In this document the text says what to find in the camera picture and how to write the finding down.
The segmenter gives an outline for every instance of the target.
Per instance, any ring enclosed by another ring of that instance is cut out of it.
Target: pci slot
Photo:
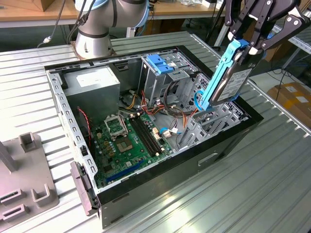
[[[130,172],[132,172],[132,171],[137,170],[137,169],[140,167],[140,164],[142,164],[143,162],[144,162],[144,161],[141,160],[139,163],[137,163],[137,164],[135,164],[135,165],[133,165],[133,166],[131,166],[131,167],[129,167],[129,168],[123,170],[123,171],[120,171],[120,172],[117,173],[117,174],[114,174],[114,175],[112,175],[112,176],[106,178],[106,182],[116,180],[116,179],[118,179],[118,178],[120,178],[120,177],[122,177],[122,176],[127,175],[128,173],[130,173]]]
[[[147,127],[140,118],[130,119],[130,123],[152,157],[155,156],[156,153],[160,154],[162,152],[160,146],[151,136]]]

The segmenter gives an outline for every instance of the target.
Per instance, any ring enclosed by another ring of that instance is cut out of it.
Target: chip
[[[111,165],[104,166],[104,171],[105,172],[109,172],[111,170],[112,170],[112,166]]]
[[[101,128],[96,128],[95,133],[96,133],[96,134],[98,134],[98,133],[103,133],[103,130],[102,130]]]
[[[121,153],[133,148],[132,142],[128,137],[118,138],[116,145]]]
[[[127,167],[130,167],[132,165],[132,163],[130,161],[126,162]]]
[[[165,144],[165,141],[161,138],[161,139],[159,140],[159,143],[160,143],[161,145],[164,145],[164,144]]]

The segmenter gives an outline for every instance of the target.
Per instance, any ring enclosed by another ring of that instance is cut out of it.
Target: yellow wire
[[[131,103],[131,105],[130,106],[128,106],[127,108],[125,108],[125,109],[131,109],[131,108],[133,108],[134,107],[134,104],[135,104],[135,98],[136,98],[136,95],[134,95],[133,96],[133,100],[132,100],[132,103]]]

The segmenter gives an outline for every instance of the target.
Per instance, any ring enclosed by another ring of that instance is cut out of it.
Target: red cable
[[[85,119],[86,119],[87,129],[88,129],[89,147],[91,147],[91,129],[90,129],[90,127],[89,127],[88,117],[86,116],[85,112],[83,112],[80,108],[78,108],[78,110],[84,115],[84,117],[85,117]]]
[[[190,119],[197,111],[198,111],[198,109],[196,108],[196,109],[190,114],[189,119]]]
[[[142,110],[144,110],[148,115],[155,115],[156,113],[158,113],[160,110],[164,109],[164,105],[158,105],[158,106],[155,106],[151,112],[148,110],[147,108],[147,103],[146,103],[146,97],[145,97],[145,93],[144,91],[142,90],[141,91],[141,95],[142,95],[142,99],[141,99],[141,105],[145,105],[144,107],[141,107]]]

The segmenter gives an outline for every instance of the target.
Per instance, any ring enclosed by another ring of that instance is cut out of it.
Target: ram slot
[[[147,127],[139,118],[131,119],[130,123],[151,156],[155,156],[156,153],[161,153],[160,146],[157,144],[156,140],[151,136]]]

